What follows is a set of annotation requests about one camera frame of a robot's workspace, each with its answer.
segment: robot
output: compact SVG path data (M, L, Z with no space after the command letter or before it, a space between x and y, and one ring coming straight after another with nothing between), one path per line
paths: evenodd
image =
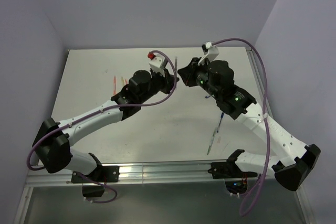
M219 55L218 43L207 42L202 46L203 56L191 60L188 66L179 69L183 83L188 87L199 86L216 100L219 109L240 122L261 138L276 154L270 156L256 155L244 150L236 150L220 165L214 163L208 170L216 178L257 177L258 174L271 176L290 191L296 191L314 168L320 155L315 145L307 145L281 127L265 111L265 106L258 104L248 91L235 85L234 71L229 63L215 60ZM176 87L176 70L170 59L160 51L148 54L150 72L139 70L129 79L129 84L101 106L74 118L55 122L52 118L45 120L34 140L33 149L27 159L29 169L33 152L42 161L48 173L62 169L78 173L77 180L82 183L116 182L118 171L103 166L92 153L81 153L72 148L83 137L100 128L126 120L141 110L141 106L158 92L171 96ZM169 63L174 71L166 69ZM230 182L231 194L244 193L246 183ZM104 192L102 186L83 186L85 197L100 197Z

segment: white table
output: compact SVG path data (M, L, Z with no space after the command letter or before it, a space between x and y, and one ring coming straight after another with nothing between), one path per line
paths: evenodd
M52 117L68 119L91 110L117 92L121 76L129 79L137 70L149 70L147 53L152 49L71 50L58 90ZM201 48L158 48L178 68L187 66L192 57L203 55ZM258 84L244 47L220 48L217 59L226 60L235 72L235 83L261 102ZM83 138L75 145L92 152L102 163L137 163L225 159L238 148L264 154L266 145L243 125L224 116L220 132L207 155L212 132L220 110L213 98L206 99L200 87L188 88L182 81L166 102L148 108L131 118L108 125ZM162 99L160 93L147 103Z

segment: wire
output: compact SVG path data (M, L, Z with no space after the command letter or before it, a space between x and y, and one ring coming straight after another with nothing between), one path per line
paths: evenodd
M168 61L168 63L169 63L170 66L172 67L172 70L173 70L173 73L174 73L174 85L173 85L173 88L172 88L171 92L170 92L165 98L163 98L162 100L160 100L160 101L158 101L158 102L153 102L153 103L148 103L148 104L117 104L117 105L108 106L108 107L106 107L106 108L103 108L102 111L101 111L101 110L97 110L97 111L92 112L92 113L90 113L90 114L88 114L88 115L86 115L86 116L83 116L82 118L79 118L79 119L73 121L73 122L72 122L72 125L75 125L75 124L77 124L77 123L80 123L80 122L82 122L82 121L84 121L84 120L86 120L86 119L88 119L88 118L91 118L91 117L93 117L93 116L95 116L95 115L97 115L97 114L100 114L100 113L102 113L102 112L105 112L105 111L107 111L107 110L112 110L112 109L121 108L121 107L149 107L149 106L155 106L155 105L158 105L158 104L163 103L164 101L168 100L168 98L172 96L173 92L174 92L175 89L176 89L176 84L177 84L177 72L176 72L176 69L175 69L175 67L174 67L173 62L170 60L170 58L169 58L165 53L163 53L163 52L161 52L161 51L159 51L159 50L153 50L153 51L151 51L151 52L154 53L154 54L156 53L156 54L160 54L160 55L162 55L162 56ZM54 135L55 133L57 133L57 132L59 132L59 131L62 131L62 130L64 130L64 129L67 129L67 128L69 128L69 127L70 127L70 125L69 125L69 124L66 124L66 125L64 125L64 126L62 126L62 127L60 127L60 128L57 128L57 129L55 129L55 130L49 132L48 134L44 135L39 141L36 142L36 144L32 147L32 149L31 149L30 152L28 153L28 156L27 156L27 159L26 159L26 165L27 165L27 167L28 167L29 170L42 170L42 169L45 168L44 166L42 166L42 167L38 167L38 168L32 167L32 165L30 164L31 156L33 155L34 151L37 149L37 147L39 147L39 146L41 145L41 143L42 143L43 141L45 141L46 139L48 139L50 136ZM97 201L97 202L95 202L95 203L108 203L108 202L113 201L113 200L116 198L116 196L117 196L117 191L114 190L112 187L109 187L109 186L107 186L107 185L103 185L103 184L101 184L101 183L99 183L99 182L94 182L93 180L90 180L89 178L87 178L86 176L84 176L84 175L81 174L81 173L78 173L78 174L79 174L80 176L82 175L81 177L82 177L83 179L86 179L87 181L89 181L89 182L91 182L91 183L94 183L94 184L96 184L96 185L103 186L103 187L105 187L105 188L109 188L109 189L111 189L112 191L115 192L115 197L114 197L112 200L107 200L107 202L106 202L106 201Z
M241 41L245 44L247 44L257 55L258 60L260 62L261 65L261 69L262 69L262 74L264 76L264 95L262 98L262 109L263 109L263 115L266 113L266 101L267 101L267 78L266 78L266 71L265 71L265 66L264 63L262 61L262 58L258 52L258 50L247 40L244 39L240 39L240 38L230 38L230 39L223 39L223 40L219 40L217 42L212 43L212 45L218 45L221 43L225 43L228 41ZM245 196L243 201L241 202L242 204L240 205L240 209L239 209L239 214L241 216L246 216L247 214L249 214L251 212L251 210L255 207L260 193L261 193L261 189L263 188L262 186L264 185L265 179L266 179L266 173L267 173L267 168L268 168L268 163L269 163L269 157L270 157L270 134L269 134L269 127L268 127L268 122L267 122L267 118L264 118L264 123L265 123L265 128L266 128L266 158L265 158L265 165L264 165L264 169L263 169L263 173L261 174L261 176L259 176L257 182L255 183L255 185L251 188L250 191L248 191L247 193L245 193ZM254 197L254 199L252 200L252 203L250 204L250 206L243 211L244 205L246 203L246 199L248 198L249 195L251 195L251 193L255 190L255 188L258 187L256 196Z

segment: red button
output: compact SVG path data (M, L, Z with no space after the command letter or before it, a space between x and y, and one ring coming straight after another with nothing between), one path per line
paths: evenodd
M150 58L151 60L155 58L155 54L152 52L149 52L147 55L148 58Z

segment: white wall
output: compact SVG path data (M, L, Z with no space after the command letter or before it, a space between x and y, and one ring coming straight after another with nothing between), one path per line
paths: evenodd
M305 188L319 223L336 213L336 0L277 0L258 40L276 120L321 156Z
M276 0L39 0L68 48L255 43Z
M12 223L25 160L50 116L64 47L36 0L0 0L0 223Z

